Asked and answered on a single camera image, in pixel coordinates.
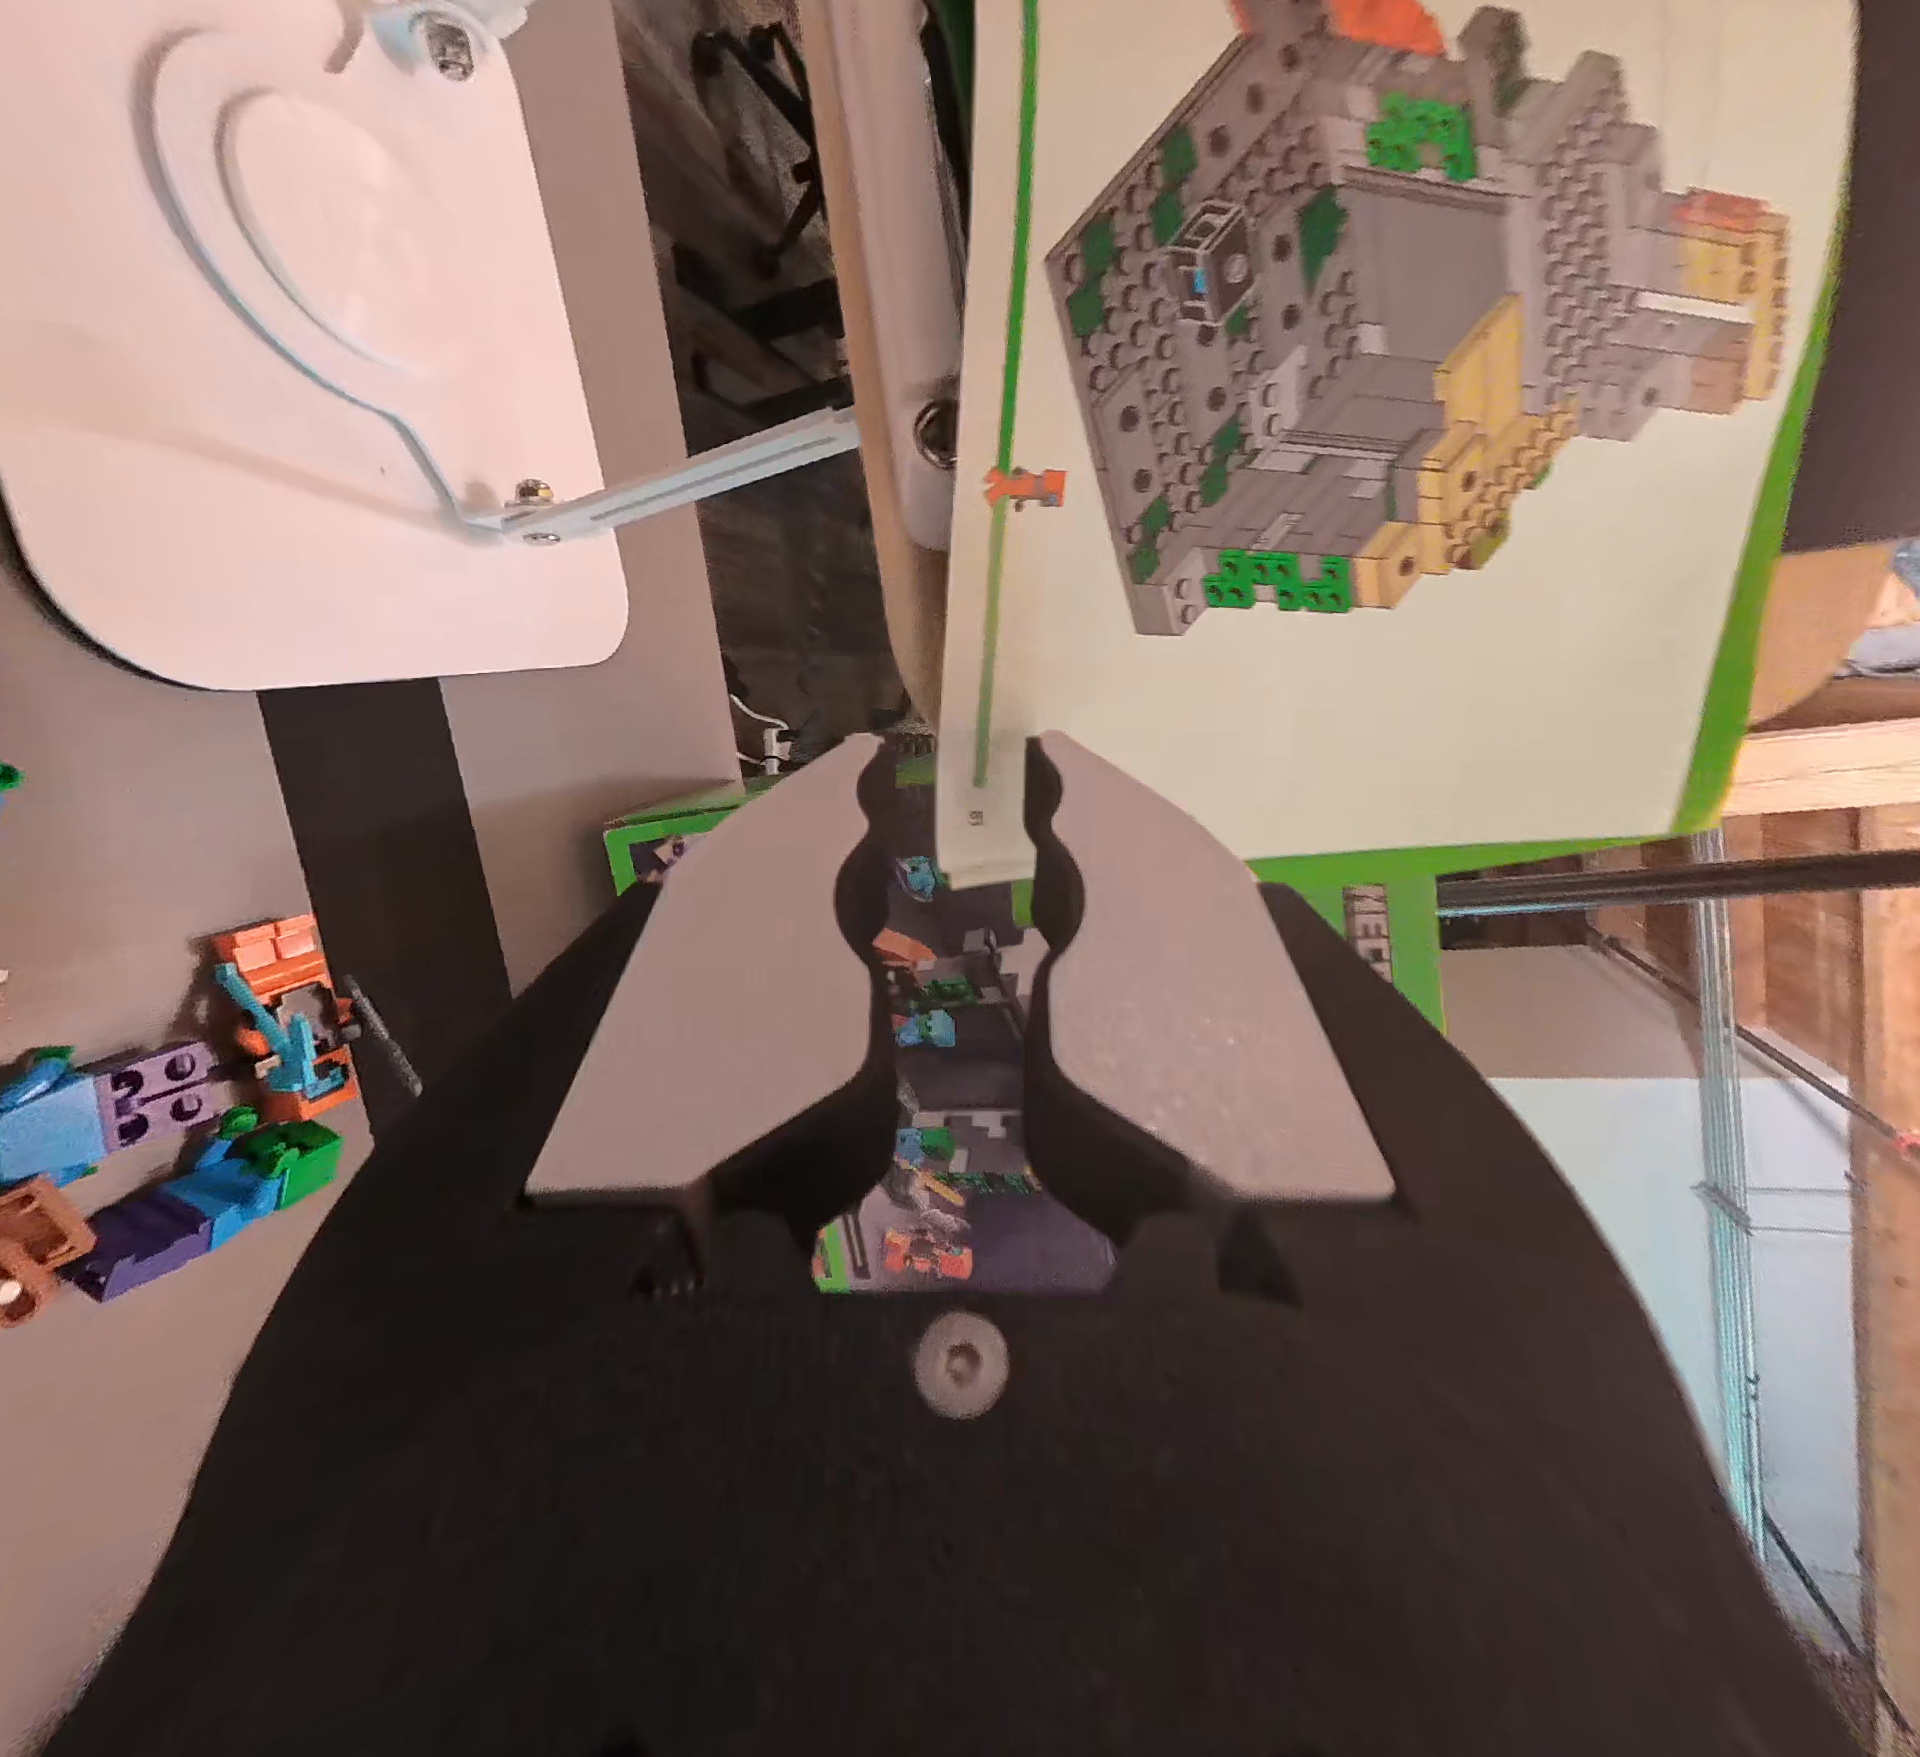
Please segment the brown toy figure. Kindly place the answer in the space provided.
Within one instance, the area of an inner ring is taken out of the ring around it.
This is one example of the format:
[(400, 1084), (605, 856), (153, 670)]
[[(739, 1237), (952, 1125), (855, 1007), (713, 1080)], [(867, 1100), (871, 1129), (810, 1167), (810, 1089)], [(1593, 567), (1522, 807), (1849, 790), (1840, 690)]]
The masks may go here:
[(18, 1330), (60, 1291), (60, 1269), (95, 1252), (99, 1237), (48, 1177), (0, 1193), (0, 1326)]

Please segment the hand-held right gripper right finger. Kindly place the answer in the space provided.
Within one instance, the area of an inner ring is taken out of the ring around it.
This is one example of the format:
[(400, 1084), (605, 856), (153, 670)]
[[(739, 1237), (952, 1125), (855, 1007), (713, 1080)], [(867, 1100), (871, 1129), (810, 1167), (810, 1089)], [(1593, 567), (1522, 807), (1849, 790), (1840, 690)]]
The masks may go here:
[(1118, 1258), (1408, 1258), (1376, 1116), (1409, 999), (1063, 732), (1029, 738), (1024, 828), (1047, 940), (1029, 1123), (1063, 1203)]

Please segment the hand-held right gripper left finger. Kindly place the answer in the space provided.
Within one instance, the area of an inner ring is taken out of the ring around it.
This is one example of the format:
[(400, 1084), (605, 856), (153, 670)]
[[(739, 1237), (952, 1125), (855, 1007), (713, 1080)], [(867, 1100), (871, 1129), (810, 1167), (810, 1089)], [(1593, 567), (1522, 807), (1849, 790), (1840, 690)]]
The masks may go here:
[(658, 886), (526, 1169), (521, 1223), (658, 1237), (691, 1281), (813, 1281), (884, 1174), (898, 1067), (873, 929), (898, 790), (855, 737), (739, 806)]

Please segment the black backdrop board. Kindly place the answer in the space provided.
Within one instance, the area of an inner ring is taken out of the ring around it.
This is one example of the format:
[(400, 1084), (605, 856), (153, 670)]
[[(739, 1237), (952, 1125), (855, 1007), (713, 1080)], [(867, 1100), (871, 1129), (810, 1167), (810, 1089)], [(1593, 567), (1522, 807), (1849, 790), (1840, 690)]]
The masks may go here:
[(1920, 0), (1857, 0), (1857, 122), (1839, 309), (1784, 552), (1920, 531)]

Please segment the orange toy figure blue pickaxe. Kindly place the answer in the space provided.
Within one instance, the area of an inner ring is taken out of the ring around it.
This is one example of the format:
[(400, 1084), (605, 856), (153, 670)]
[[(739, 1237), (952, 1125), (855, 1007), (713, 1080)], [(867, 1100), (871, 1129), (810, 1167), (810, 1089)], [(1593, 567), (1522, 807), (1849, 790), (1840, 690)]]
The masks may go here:
[(313, 914), (212, 937), (212, 993), (264, 1123), (317, 1123), (358, 1100), (358, 1006), (337, 988)]

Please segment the black office chair base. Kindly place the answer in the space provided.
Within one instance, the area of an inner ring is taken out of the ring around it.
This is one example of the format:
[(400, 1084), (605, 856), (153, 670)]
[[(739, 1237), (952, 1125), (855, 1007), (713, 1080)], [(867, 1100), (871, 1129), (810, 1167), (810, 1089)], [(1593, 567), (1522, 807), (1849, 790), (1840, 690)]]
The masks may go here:
[[(727, 69), (735, 69), (751, 94), (777, 119), (777, 124), (797, 140), (799, 157), (788, 166), (788, 183), (797, 187), (790, 207), (782, 214), (777, 235), (735, 232), (735, 263), (748, 269), (756, 290), (748, 301), (732, 296), (732, 280), (710, 248), (689, 242), (682, 235), (664, 238), (675, 290), (689, 290), (732, 332), (739, 332), (751, 348), (770, 354), (788, 373), (797, 373), (790, 391), (775, 400), (756, 400), (748, 413), (768, 403), (782, 403), (797, 413), (799, 395), (830, 395), (844, 381), (844, 309), (836, 269), (825, 267), (813, 280), (790, 280), (799, 267), (805, 232), (825, 235), (825, 177), (823, 177), (823, 143), (813, 122), (813, 94), (805, 55), (790, 30), (770, 19), (748, 30), (710, 24), (689, 39), (689, 79), (691, 99), (710, 107)], [(823, 336), (836, 348), (830, 373), (810, 373), (788, 342), (799, 336)]]

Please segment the open instruction booklet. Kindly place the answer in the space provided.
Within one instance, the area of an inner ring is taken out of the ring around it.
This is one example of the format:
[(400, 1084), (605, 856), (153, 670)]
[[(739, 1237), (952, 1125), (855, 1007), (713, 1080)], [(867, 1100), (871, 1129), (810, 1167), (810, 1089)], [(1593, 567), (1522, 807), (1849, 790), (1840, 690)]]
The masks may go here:
[(1067, 737), (1237, 856), (1715, 816), (1856, 0), (925, 0), (968, 119), (938, 856)]

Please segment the green toy set box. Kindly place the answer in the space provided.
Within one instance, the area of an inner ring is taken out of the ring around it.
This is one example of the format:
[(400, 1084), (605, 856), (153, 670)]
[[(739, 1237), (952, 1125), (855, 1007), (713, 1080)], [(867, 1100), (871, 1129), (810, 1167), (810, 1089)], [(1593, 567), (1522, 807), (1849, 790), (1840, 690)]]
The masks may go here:
[[(605, 828), (615, 897), (664, 874), (735, 807), (775, 788), (675, 794)], [(934, 864), (930, 737), (898, 742), (884, 820), (887, 914), (873, 937), (898, 1042), (898, 1143), (884, 1177), (813, 1244), (818, 1291), (1091, 1291), (1108, 1240), (1070, 1216), (1024, 1140), (1024, 1032), (1046, 937), (1032, 880), (952, 886)], [(1408, 860), (1279, 860), (1262, 884), (1300, 890), (1429, 1024), (1440, 1007), (1438, 880)]]

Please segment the grey desk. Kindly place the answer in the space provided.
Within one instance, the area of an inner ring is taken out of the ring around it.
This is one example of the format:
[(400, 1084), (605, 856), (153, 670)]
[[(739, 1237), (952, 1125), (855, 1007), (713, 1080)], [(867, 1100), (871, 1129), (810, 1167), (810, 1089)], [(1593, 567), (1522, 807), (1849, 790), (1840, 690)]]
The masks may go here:
[[(689, 509), (623, 531), (629, 626), (605, 665), (294, 698), (342, 765), (286, 812), (253, 695), (135, 679), (6, 570), (6, 1053), (171, 1037), (209, 929), (313, 907), (435, 1070), (599, 907), (615, 807), (732, 765)], [(6, 1753), (34, 1753), (146, 1581), (235, 1365), (338, 1186), (121, 1304), (60, 1287), (6, 1335)]]

